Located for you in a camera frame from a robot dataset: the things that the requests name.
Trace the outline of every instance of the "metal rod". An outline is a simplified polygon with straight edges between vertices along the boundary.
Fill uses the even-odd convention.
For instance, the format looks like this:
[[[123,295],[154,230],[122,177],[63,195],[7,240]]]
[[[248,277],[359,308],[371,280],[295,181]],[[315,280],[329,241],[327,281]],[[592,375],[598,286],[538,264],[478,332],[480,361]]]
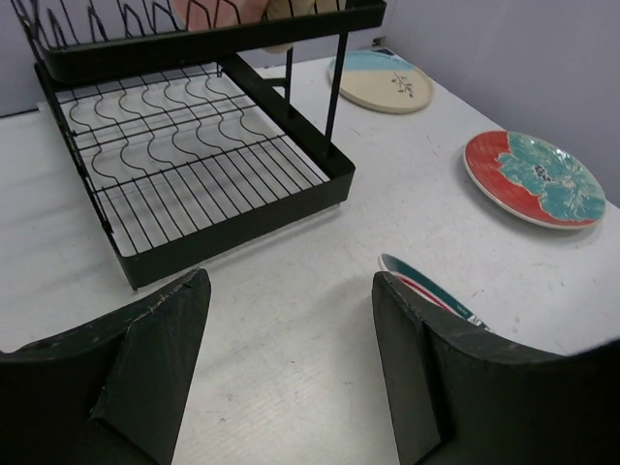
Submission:
[[[338,105],[338,94],[340,93],[340,80],[342,79],[342,69],[345,64],[345,52],[347,51],[347,40],[349,34],[340,34],[338,41],[338,53],[336,54],[336,64],[333,70],[333,80],[331,82],[331,97],[329,99],[329,111],[327,113],[327,127],[325,128],[325,138],[327,147],[331,142],[333,134],[333,123],[336,119],[336,106]]]
[[[286,84],[284,86],[284,98],[289,104],[291,103],[292,82],[293,82],[293,48],[291,47],[287,51]]]

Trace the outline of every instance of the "plate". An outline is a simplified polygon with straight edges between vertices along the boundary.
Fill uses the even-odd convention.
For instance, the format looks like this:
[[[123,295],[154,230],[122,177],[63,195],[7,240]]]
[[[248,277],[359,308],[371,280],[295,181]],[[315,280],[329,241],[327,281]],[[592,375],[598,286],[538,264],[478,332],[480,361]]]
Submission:
[[[329,81],[334,67],[335,60],[327,68]],[[388,50],[350,51],[345,55],[340,93],[366,109],[409,113],[430,104],[433,84],[421,70]]]
[[[460,303],[429,278],[402,260],[399,260],[389,254],[382,254],[379,257],[379,268],[381,271],[388,271],[393,274],[405,285],[413,289],[416,294],[421,295],[429,302],[432,302],[444,310],[461,317],[463,320],[467,320],[473,325],[492,332],[492,330],[478,317],[476,317],[476,315],[474,315],[465,305]]]
[[[579,230],[605,216],[605,193],[594,175],[549,142],[492,131],[470,140],[463,158],[474,183],[523,220]]]

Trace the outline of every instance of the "black dish rack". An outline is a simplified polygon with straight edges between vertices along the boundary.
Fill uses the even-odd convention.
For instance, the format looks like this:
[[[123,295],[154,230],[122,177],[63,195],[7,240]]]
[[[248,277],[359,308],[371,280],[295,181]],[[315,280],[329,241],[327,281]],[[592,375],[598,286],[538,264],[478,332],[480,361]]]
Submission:
[[[331,143],[344,54],[349,32],[381,25],[383,0],[202,31],[188,31],[170,0],[116,0],[115,15],[93,0],[12,3],[133,288],[348,197],[355,166]],[[224,3],[233,5],[215,0],[216,10]],[[217,21],[196,0],[187,8]],[[322,133],[290,104],[292,49],[279,78],[260,77],[236,53],[333,34]]]

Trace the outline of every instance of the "table surface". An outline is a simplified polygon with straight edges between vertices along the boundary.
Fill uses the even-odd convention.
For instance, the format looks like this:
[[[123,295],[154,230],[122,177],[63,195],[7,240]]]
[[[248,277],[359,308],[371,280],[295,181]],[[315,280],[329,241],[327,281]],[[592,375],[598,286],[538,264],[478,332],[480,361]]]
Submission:
[[[319,127],[326,65],[294,67],[294,103]],[[461,160],[493,129],[440,85],[404,116],[341,100],[349,200],[202,264],[213,297],[175,464],[398,463],[370,301],[382,252],[514,341],[569,354],[620,334],[620,212],[582,232],[512,217]],[[0,152],[0,350],[163,284],[127,284],[48,110],[0,121]]]

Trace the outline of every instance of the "red and teal plate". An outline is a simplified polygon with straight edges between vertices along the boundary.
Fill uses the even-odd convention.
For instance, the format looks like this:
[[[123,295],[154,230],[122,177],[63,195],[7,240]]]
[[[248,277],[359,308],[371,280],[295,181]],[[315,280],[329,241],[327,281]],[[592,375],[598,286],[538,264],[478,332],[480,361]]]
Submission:
[[[577,230],[605,216],[603,188],[575,157],[541,139],[492,131],[465,146],[465,168],[494,202],[523,220]]]

